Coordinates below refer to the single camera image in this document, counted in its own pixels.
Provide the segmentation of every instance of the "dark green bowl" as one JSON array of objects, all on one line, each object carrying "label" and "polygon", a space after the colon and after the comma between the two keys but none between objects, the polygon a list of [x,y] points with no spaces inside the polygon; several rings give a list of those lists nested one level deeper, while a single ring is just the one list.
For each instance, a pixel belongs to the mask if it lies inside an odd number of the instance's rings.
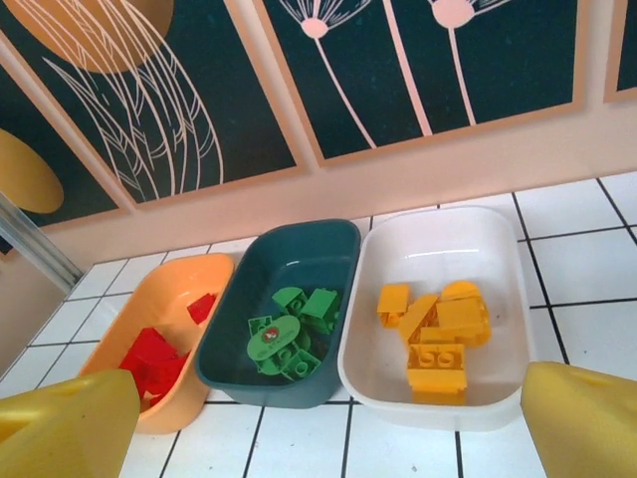
[{"label": "dark green bowl", "polygon": [[[328,401],[340,379],[336,356],[360,252],[360,232],[349,221],[329,219],[279,227],[259,238],[239,263],[197,350],[199,378],[240,403],[311,408]],[[272,295],[283,287],[331,289],[341,296],[330,335],[313,336],[324,350],[320,366],[290,382],[257,372],[248,357],[248,320],[279,313]]]}]

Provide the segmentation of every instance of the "yellow circle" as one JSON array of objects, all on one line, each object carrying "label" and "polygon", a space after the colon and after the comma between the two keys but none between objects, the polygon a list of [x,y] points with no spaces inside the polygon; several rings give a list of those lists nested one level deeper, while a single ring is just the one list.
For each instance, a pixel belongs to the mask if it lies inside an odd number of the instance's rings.
[{"label": "yellow circle", "polygon": [[[159,47],[143,20],[130,16],[122,0],[24,2],[4,0],[16,19],[40,43],[72,65],[94,73],[125,72],[141,65]],[[174,0],[127,0],[163,38],[170,27]],[[82,45],[84,53],[79,53]]]},{"label": "yellow circle", "polygon": [[64,202],[64,189],[40,155],[13,134],[0,129],[0,191],[16,206],[47,214]]}]

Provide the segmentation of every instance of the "plastic bowl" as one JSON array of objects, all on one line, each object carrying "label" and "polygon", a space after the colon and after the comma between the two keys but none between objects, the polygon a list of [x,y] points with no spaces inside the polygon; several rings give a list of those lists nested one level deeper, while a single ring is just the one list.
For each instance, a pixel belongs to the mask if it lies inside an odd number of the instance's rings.
[{"label": "plastic bowl", "polygon": [[[409,283],[415,298],[457,280],[481,288],[493,335],[486,345],[467,349],[467,405],[414,403],[405,346],[376,315],[380,290]],[[500,428],[522,413],[521,386],[534,358],[528,309],[518,244],[502,215],[462,207],[396,216],[363,242],[338,354],[340,378],[354,398],[397,424]]]},{"label": "plastic bowl", "polygon": [[[283,226],[257,238],[201,341],[196,369],[202,381],[252,405],[311,408],[328,401],[340,386],[336,354],[359,252],[358,228],[340,219]],[[248,320],[278,314],[272,296],[284,287],[326,288],[341,296],[334,330],[313,338],[325,351],[321,364],[297,381],[258,373],[246,350]]]},{"label": "plastic bowl", "polygon": [[[210,321],[230,276],[226,254],[184,257],[154,269],[139,284],[114,320],[80,375],[118,368],[142,329],[156,328],[181,355],[191,352],[177,382],[157,404],[143,407],[135,432],[172,433],[187,426],[201,411],[210,389],[194,370],[194,350]],[[187,307],[205,294],[217,296],[206,321],[195,324]]]}]

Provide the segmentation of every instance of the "white bowl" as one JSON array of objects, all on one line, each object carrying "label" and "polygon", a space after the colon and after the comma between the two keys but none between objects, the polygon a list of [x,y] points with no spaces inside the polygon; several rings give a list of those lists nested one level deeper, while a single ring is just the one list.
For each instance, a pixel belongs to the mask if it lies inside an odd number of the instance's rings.
[{"label": "white bowl", "polygon": [[[492,337],[467,349],[467,405],[417,404],[407,381],[407,351],[382,327],[376,305],[384,284],[409,283],[412,299],[457,280],[481,288]],[[521,413],[520,393],[534,360],[529,306],[511,224],[483,207],[407,213],[374,227],[362,244],[347,307],[338,373],[363,405],[401,425],[487,431]]]}]

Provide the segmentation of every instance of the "green round plate piece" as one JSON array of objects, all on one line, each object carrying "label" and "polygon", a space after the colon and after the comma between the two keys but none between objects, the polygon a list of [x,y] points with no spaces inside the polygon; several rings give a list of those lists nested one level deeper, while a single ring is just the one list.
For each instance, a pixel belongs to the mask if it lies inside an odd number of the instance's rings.
[{"label": "green round plate piece", "polygon": [[300,331],[299,319],[279,317],[250,339],[248,357],[254,361],[265,360],[296,339]]}]

